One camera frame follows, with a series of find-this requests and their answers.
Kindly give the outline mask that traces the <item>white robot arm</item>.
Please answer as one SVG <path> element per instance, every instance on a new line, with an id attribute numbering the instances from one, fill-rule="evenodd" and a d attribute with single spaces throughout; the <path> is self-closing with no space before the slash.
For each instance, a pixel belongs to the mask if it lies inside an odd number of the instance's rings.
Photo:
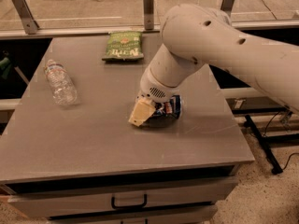
<path id="1" fill-rule="evenodd" d="M 162 45 L 140 80 L 129 122 L 140 126 L 204 64 L 227 70 L 299 113 L 299 47 L 236 30 L 220 10 L 181 4 L 161 23 Z"/>

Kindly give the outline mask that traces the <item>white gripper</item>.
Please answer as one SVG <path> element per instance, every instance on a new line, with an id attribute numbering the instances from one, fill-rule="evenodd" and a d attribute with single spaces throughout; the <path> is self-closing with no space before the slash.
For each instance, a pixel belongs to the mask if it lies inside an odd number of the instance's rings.
<path id="1" fill-rule="evenodd" d="M 155 112 L 155 103 L 168 102 L 178 92 L 180 83 L 181 78 L 177 74 L 162 71 L 155 75 L 151 68 L 147 67 L 140 79 L 138 99 L 129 122 L 137 127 L 142 125 Z"/>

